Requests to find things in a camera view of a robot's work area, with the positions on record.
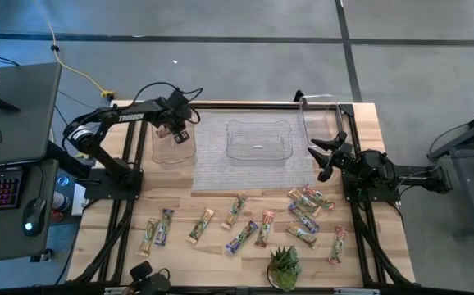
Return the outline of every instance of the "white cable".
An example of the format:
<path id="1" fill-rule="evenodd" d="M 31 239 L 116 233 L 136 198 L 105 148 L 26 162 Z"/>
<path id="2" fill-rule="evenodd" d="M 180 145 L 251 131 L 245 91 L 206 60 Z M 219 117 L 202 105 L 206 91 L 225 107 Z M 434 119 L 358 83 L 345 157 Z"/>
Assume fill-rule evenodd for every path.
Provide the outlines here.
<path id="1" fill-rule="evenodd" d="M 46 12 L 42 9 L 42 7 L 40 7 L 39 3 L 37 2 L 37 0 L 33 0 L 33 3 L 34 5 L 37 7 L 37 9 L 39 10 L 40 14 L 42 15 L 43 19 L 46 21 L 46 24 L 48 25 L 49 27 L 49 31 L 51 32 L 51 36 L 52 36 L 52 39 L 53 39 L 53 45 L 54 46 L 57 46 L 57 38 L 55 37 L 55 31 L 53 31 L 53 27 L 51 26 L 51 23 L 49 22 L 49 19 L 48 19 L 48 16 L 46 15 Z M 88 78 L 89 81 L 91 81 L 91 83 L 95 84 L 95 86 L 97 86 L 97 88 L 100 90 L 101 92 L 101 95 L 104 97 L 106 97 L 107 94 L 110 94 L 110 93 L 114 93 L 113 91 L 109 91 L 109 90 L 105 90 L 104 88 L 102 88 L 98 83 L 97 81 L 95 81 L 93 78 L 91 78 L 89 75 L 86 75 L 85 73 L 77 70 L 77 69 L 74 69 L 68 65 L 66 65 L 65 63 L 63 63 L 61 60 L 60 60 L 60 57 L 58 56 L 58 52 L 56 50 L 53 50 L 53 53 L 55 53 L 55 58 L 57 59 L 58 63 L 64 67 L 65 69 L 67 70 L 70 70 L 76 74 L 79 74 L 81 76 L 84 76 L 85 78 Z"/>

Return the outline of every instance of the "gray mesh pad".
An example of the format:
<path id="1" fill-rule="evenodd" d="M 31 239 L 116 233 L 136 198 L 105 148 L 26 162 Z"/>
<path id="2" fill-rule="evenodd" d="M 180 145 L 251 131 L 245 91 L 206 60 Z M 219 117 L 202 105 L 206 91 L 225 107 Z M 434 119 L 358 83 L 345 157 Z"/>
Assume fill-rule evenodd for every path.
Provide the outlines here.
<path id="1" fill-rule="evenodd" d="M 314 184 L 312 159 L 301 138 L 297 113 L 217 113 L 203 111 L 195 128 L 197 164 L 193 190 L 292 188 Z M 226 126 L 231 120 L 290 124 L 293 154 L 283 161 L 239 161 L 226 155 Z"/>

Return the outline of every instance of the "wooden table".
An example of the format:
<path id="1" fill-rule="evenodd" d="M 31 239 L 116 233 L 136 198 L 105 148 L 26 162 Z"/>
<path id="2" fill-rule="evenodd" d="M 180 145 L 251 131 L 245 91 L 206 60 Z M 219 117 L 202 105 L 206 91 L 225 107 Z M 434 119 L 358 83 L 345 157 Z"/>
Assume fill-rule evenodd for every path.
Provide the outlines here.
<path id="1" fill-rule="evenodd" d="M 354 103 L 355 118 L 362 149 L 384 151 L 383 138 L 376 107 L 373 103 Z M 114 125 L 103 148 L 112 156 L 121 157 L 125 141 L 127 124 Z M 287 211 L 290 199 L 288 188 L 246 189 L 228 191 L 192 191 L 194 168 L 162 167 L 152 161 L 152 135 L 148 128 L 144 157 L 141 168 L 144 169 L 144 183 L 140 199 L 135 203 L 131 221 L 129 242 L 125 254 L 122 283 L 129 284 L 129 270 L 148 259 L 153 269 L 166 267 L 171 272 L 171 284 L 175 286 L 269 286 L 266 279 L 266 268 L 270 261 L 270 250 L 279 246 L 294 245 L 297 248 L 303 273 L 299 276 L 298 287 L 358 287 L 362 286 L 358 254 L 353 234 L 352 215 L 349 204 L 344 200 L 340 174 L 334 173 L 325 182 L 317 182 L 317 189 L 333 200 L 336 207 L 331 213 L 322 212 L 316 221 L 321 226 L 317 233 L 320 245 L 316 250 L 285 232 L 290 221 L 296 219 Z M 138 135 L 134 135 L 131 155 L 133 157 Z M 313 163 L 317 176 L 317 163 Z M 239 194 L 248 197 L 244 211 L 231 231 L 221 227 L 235 197 Z M 94 259 L 104 244 L 107 223 L 112 201 L 104 200 L 93 204 L 83 215 L 78 238 L 76 240 L 68 279 L 80 275 Z M 193 245 L 186 237 L 198 221 L 205 207 L 215 211 L 211 222 L 204 231 L 200 241 Z M 395 209 L 386 203 L 374 203 L 376 227 L 382 248 L 398 267 L 402 274 L 414 280 L 412 265 L 408 255 L 407 242 L 401 219 Z M 162 209 L 173 209 L 175 214 L 171 222 L 167 245 L 152 245 L 150 257 L 136 255 L 139 249 L 147 218 L 161 217 Z M 225 245 L 240 230 L 253 220 L 261 224 L 262 211 L 275 210 L 276 217 L 268 236 L 268 247 L 263 249 L 253 245 L 257 234 L 231 256 Z M 346 236 L 346 247 L 343 262 L 332 265 L 327 257 L 335 236 L 335 227 L 344 225 L 349 229 Z M 376 277 L 373 255 L 367 250 L 370 272 Z M 112 275 L 116 254 L 110 260 L 109 275 Z"/>

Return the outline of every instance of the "clear plastic bin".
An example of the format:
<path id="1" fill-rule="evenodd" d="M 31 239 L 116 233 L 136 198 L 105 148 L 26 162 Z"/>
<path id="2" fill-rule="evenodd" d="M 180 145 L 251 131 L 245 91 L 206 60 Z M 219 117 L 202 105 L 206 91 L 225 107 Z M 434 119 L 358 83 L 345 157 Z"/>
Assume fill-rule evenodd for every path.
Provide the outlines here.
<path id="1" fill-rule="evenodd" d="M 332 140 L 335 138 L 343 129 L 342 120 L 339 103 L 335 96 L 321 94 L 301 97 L 299 123 L 304 129 L 302 140 L 308 147 L 316 148 L 310 139 Z"/>
<path id="2" fill-rule="evenodd" d="M 279 161 L 293 154 L 286 120 L 242 122 L 231 120 L 226 126 L 226 155 L 241 161 Z"/>
<path id="3" fill-rule="evenodd" d="M 186 131 L 188 131 L 189 139 L 178 144 L 173 139 L 173 134 L 169 134 L 164 138 L 159 138 L 157 132 L 162 132 L 164 127 L 155 128 L 152 126 L 152 160 L 158 164 L 177 164 L 195 156 L 197 146 L 195 144 L 195 128 L 194 125 L 186 122 Z"/>

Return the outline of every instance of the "small plant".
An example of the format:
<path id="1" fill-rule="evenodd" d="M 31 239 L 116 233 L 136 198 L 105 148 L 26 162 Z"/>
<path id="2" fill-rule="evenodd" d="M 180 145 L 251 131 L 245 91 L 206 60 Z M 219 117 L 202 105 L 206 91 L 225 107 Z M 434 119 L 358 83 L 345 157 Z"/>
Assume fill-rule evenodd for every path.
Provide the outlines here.
<path id="1" fill-rule="evenodd" d="M 286 292 L 294 290 L 297 277 L 301 273 L 297 251 L 295 251 L 294 246 L 291 246 L 288 250 L 284 247 L 281 250 L 278 247 L 275 255 L 270 252 L 270 258 L 268 271 L 273 279 L 272 283 Z"/>

